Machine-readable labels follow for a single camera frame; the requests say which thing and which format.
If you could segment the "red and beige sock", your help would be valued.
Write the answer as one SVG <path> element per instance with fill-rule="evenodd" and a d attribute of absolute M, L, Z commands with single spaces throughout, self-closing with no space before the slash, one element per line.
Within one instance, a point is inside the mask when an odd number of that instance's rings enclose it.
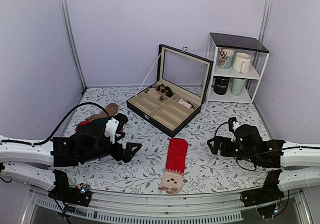
<path fill-rule="evenodd" d="M 177 194 L 184 183 L 184 172 L 186 167 L 186 155 L 188 143 L 181 138 L 172 138 L 169 141 L 167 160 L 163 178 L 158 187 L 167 194 Z"/>

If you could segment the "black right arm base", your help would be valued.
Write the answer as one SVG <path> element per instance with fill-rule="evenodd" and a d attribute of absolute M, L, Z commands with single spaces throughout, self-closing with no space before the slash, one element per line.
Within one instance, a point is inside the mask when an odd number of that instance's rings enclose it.
<path fill-rule="evenodd" d="M 272 219 L 279 216 L 288 205 L 287 203 L 283 203 L 282 200 L 285 194 L 283 191 L 280 191 L 278 187 L 278 178 L 281 173 L 282 170 L 270 171 L 267 174 L 262 187 L 253 190 L 246 190 L 240 194 L 240 200 L 243 202 L 245 207 L 257 206 L 273 201 L 272 205 L 256 208 L 258 215 L 262 219 Z"/>

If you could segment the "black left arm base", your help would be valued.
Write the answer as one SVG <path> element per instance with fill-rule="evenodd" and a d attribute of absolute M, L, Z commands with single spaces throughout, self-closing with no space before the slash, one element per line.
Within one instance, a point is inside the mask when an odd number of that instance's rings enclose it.
<path fill-rule="evenodd" d="M 92 192 L 88 184 L 81 183 L 77 186 L 70 186 L 68 176 L 65 172 L 55 169 L 53 173 L 55 181 L 53 182 L 54 188 L 48 192 L 50 198 L 64 203 L 85 207 L 89 206 Z"/>

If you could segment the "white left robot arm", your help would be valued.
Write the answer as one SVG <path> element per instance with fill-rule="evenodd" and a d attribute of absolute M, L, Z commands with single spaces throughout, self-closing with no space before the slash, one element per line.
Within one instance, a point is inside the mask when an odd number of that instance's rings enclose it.
<path fill-rule="evenodd" d="M 76 167 L 111 156 L 128 163 L 141 149 L 140 143 L 119 143 L 124 138 L 127 117 L 117 114 L 80 123 L 70 137 L 48 140 L 0 139 L 0 174 L 55 193 L 64 201 L 74 197 L 74 189 L 60 167 Z"/>

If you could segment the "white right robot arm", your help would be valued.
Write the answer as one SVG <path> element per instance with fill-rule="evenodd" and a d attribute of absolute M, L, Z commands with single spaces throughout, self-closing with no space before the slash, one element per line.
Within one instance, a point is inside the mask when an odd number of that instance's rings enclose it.
<path fill-rule="evenodd" d="M 263 141 L 255 126 L 228 122 L 232 137 L 215 135 L 207 141 L 213 155 L 233 157 L 250 162 L 254 167 L 269 168 L 259 198 L 269 202 L 280 192 L 317 186 L 320 183 L 318 144 L 299 144 L 271 139 Z"/>

